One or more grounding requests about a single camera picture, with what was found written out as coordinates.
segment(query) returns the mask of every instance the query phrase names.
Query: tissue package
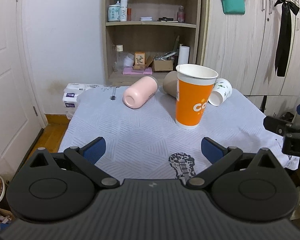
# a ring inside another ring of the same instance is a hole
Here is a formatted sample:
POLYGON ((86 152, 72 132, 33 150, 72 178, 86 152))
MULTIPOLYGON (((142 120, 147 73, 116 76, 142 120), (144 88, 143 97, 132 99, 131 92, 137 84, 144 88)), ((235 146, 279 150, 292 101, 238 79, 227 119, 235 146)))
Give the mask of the tissue package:
POLYGON ((89 90, 99 85, 95 84, 78 84, 69 83, 67 87, 63 90, 63 103, 66 109, 66 117, 70 120, 72 119, 74 112, 78 108, 79 102, 77 101, 77 96, 82 94, 85 90, 89 90))

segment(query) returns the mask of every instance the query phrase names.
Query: wooden baseboard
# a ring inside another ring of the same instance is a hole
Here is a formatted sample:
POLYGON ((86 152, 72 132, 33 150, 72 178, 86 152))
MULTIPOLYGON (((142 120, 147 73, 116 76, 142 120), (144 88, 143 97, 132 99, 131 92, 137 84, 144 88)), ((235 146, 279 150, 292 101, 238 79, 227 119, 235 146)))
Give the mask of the wooden baseboard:
POLYGON ((48 123, 69 124, 70 120, 65 114, 46 114, 48 123))

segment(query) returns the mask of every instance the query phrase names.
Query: wooden floor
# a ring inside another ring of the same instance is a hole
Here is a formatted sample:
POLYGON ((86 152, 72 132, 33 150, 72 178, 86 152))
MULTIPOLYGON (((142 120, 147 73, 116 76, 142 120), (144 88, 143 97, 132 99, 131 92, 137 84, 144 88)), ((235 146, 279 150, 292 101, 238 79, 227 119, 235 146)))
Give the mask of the wooden floor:
POLYGON ((51 153, 56 153, 59 150, 61 140, 68 128, 69 121, 62 122, 62 123, 51 123, 51 122, 56 122, 56 121, 52 121, 51 118, 49 118, 48 116, 47 116, 47 119, 48 119, 49 124, 44 129, 43 134, 40 136, 38 142, 34 146, 29 157, 39 147, 45 147, 51 153))

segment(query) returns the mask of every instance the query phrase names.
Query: shelf board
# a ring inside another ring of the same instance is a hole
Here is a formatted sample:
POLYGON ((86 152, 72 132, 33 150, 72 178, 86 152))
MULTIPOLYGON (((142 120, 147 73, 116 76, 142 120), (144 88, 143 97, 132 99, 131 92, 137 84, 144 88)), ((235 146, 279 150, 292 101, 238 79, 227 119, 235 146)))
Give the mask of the shelf board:
POLYGON ((154 72, 152 75, 123 75, 122 70, 119 70, 110 75, 109 82, 111 82, 113 86, 130 86, 142 77, 152 76, 158 81, 159 85, 162 85, 167 74, 168 72, 154 72))
POLYGON ((165 25, 165 26, 196 28, 195 24, 190 24, 190 23, 172 23, 172 22, 157 22, 157 21, 130 21, 130 22, 107 22, 106 23, 106 26, 118 26, 118 25, 165 25))

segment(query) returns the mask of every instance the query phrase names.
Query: blue gripper pad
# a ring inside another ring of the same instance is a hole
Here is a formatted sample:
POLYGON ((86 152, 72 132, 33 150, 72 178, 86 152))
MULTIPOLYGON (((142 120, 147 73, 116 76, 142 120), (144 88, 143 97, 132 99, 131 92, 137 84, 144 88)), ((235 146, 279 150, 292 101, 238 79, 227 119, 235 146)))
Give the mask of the blue gripper pad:
POLYGON ((80 149, 82 156, 90 163, 95 164, 106 152, 106 140, 98 137, 80 149))
POLYGON ((212 164, 220 160, 227 149, 219 145, 208 137, 204 137, 201 141, 201 152, 212 164))

